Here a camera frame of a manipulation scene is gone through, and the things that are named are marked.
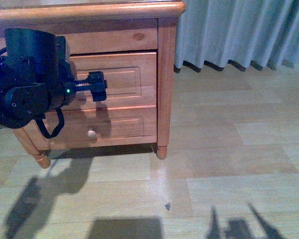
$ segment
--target white curtain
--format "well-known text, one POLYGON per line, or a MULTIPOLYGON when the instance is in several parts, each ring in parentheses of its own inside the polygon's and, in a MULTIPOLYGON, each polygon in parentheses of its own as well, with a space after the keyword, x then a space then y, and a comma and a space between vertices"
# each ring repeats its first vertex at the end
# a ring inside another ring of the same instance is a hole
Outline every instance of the white curtain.
POLYGON ((204 61, 225 67, 233 60, 299 61, 299 0, 184 0, 178 22, 175 66, 204 61))

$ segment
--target wooden drawer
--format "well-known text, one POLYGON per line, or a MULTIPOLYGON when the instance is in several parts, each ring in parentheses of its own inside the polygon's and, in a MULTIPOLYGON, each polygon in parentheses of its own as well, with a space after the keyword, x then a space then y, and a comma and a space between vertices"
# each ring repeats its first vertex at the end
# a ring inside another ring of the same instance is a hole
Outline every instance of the wooden drawer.
POLYGON ((107 99, 93 102, 89 91, 78 92, 64 110, 156 105, 156 53, 128 53, 71 57, 79 80, 102 71, 108 83, 107 99))
MULTIPOLYGON (((157 19, 16 25, 65 36, 71 54, 157 49, 157 19)), ((5 47, 0 27, 0 49, 5 47)))
MULTIPOLYGON (((50 140, 38 132, 33 121, 24 129, 39 150, 156 142, 156 107, 67 111, 64 118, 64 128, 50 140)), ((44 122, 52 132, 56 114, 47 113, 44 122)))

